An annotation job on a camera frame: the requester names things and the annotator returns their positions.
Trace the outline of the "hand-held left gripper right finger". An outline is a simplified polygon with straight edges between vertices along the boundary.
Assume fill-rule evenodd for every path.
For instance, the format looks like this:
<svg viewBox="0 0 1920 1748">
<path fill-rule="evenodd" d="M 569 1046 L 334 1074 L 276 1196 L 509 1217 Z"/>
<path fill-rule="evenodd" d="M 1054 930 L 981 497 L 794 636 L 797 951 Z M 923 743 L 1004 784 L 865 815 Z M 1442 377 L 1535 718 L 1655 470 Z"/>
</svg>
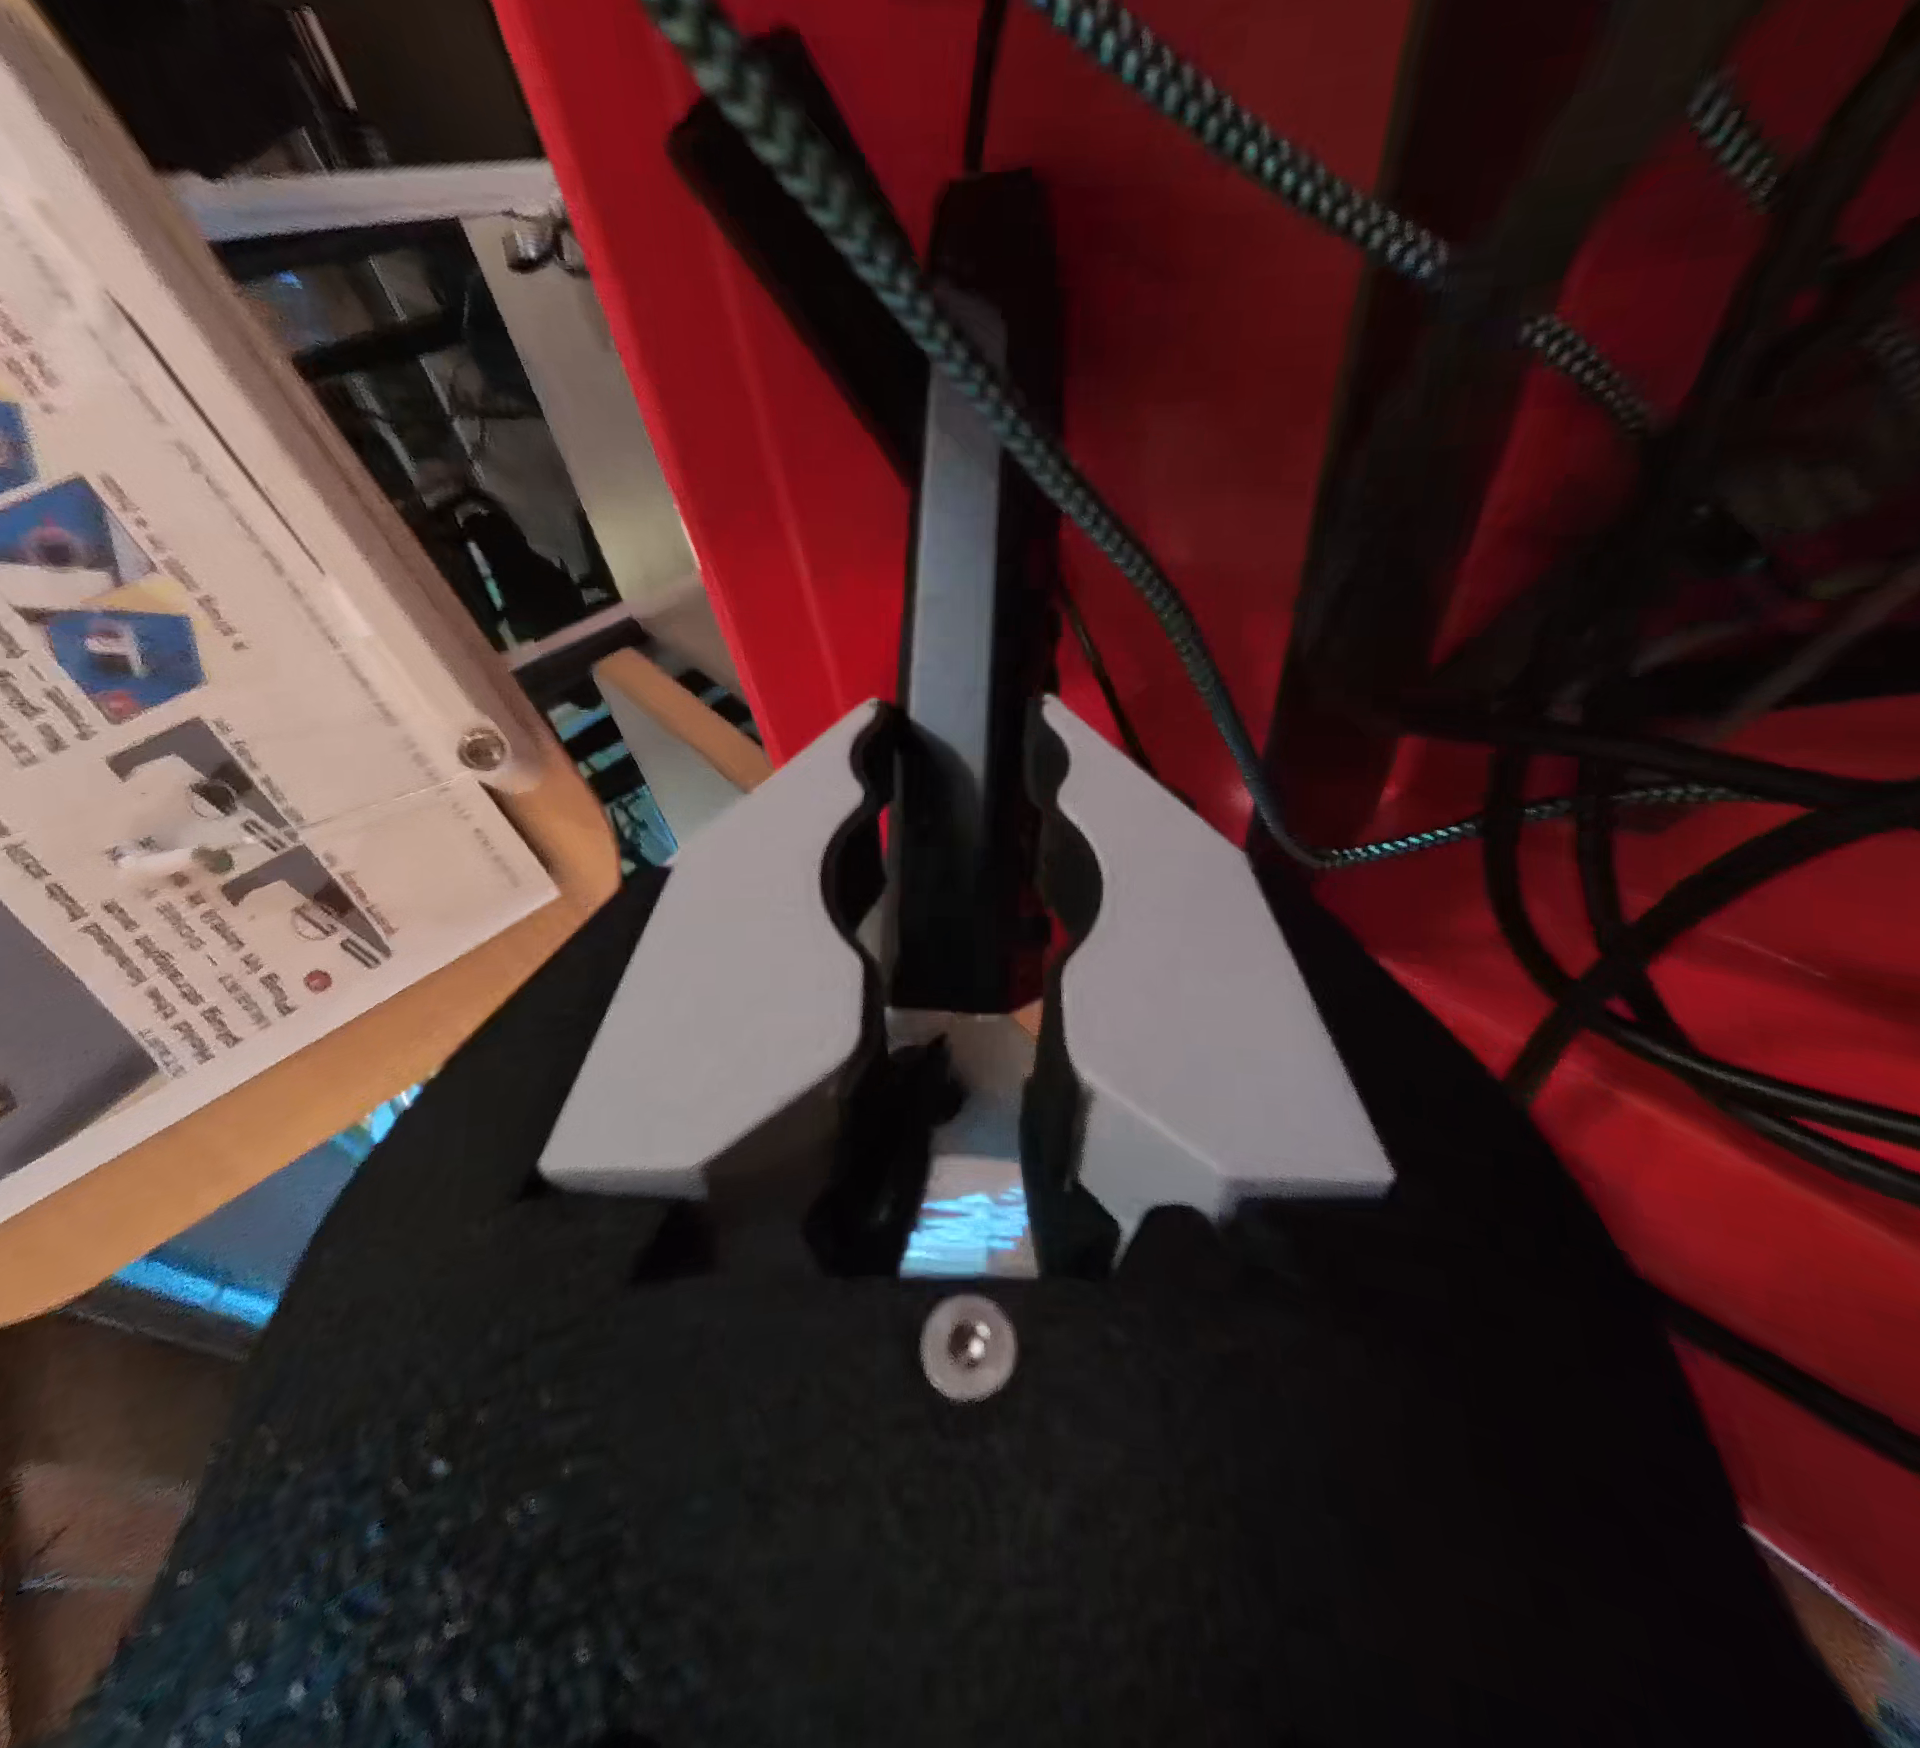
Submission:
<svg viewBox="0 0 1920 1748">
<path fill-rule="evenodd" d="M 1031 711 L 1054 929 L 1031 1071 L 1042 1256 L 1117 1256 L 1169 1207 L 1370 1204 L 1396 1170 L 1240 847 L 1075 711 Z"/>
</svg>

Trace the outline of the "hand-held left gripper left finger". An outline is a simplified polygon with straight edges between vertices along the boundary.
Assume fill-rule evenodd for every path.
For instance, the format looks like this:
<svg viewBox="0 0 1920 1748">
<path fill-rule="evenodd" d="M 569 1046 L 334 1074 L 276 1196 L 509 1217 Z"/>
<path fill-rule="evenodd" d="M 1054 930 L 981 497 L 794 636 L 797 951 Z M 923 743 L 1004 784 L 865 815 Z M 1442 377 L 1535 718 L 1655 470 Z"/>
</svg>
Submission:
<svg viewBox="0 0 1920 1748">
<path fill-rule="evenodd" d="M 884 1059 L 859 929 L 899 711 L 866 701 L 683 838 L 538 1160 L 541 1185 L 690 1205 L 730 1245 L 830 1185 Z"/>
</svg>

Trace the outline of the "black usb hub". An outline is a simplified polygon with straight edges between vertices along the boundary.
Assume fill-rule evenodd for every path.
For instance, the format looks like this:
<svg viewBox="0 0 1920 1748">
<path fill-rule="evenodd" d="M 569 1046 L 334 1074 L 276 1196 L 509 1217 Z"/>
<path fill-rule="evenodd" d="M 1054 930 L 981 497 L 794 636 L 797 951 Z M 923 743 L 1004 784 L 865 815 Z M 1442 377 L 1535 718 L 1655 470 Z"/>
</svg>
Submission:
<svg viewBox="0 0 1920 1748">
<path fill-rule="evenodd" d="M 1027 169 L 961 176 L 931 240 L 934 293 L 1056 428 L 1063 295 Z M 1009 1015 L 1043 982 L 1029 703 L 1058 681 L 1059 515 L 943 373 L 927 392 L 901 632 L 884 960 L 891 1002 Z"/>
</svg>

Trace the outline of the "red plastic bin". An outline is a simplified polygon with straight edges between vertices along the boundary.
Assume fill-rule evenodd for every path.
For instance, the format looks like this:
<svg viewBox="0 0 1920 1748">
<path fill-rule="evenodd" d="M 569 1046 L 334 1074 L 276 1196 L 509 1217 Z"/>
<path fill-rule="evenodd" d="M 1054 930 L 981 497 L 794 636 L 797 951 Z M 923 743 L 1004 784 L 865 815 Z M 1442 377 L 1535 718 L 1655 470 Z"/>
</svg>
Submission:
<svg viewBox="0 0 1920 1748">
<path fill-rule="evenodd" d="M 1916 0 L 692 0 L 931 279 L 1027 167 L 1067 704 L 1317 896 L 1916 1641 Z"/>
</svg>

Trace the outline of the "printed instruction sheet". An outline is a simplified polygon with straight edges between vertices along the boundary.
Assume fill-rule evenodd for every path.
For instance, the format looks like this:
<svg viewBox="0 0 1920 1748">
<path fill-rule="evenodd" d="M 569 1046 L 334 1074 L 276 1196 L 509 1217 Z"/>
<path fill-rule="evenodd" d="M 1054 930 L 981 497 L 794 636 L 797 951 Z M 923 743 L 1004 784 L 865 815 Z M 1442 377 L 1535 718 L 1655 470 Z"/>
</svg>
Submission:
<svg viewBox="0 0 1920 1748">
<path fill-rule="evenodd" d="M 554 902 L 498 718 L 4 67 L 4 1217 Z"/>
</svg>

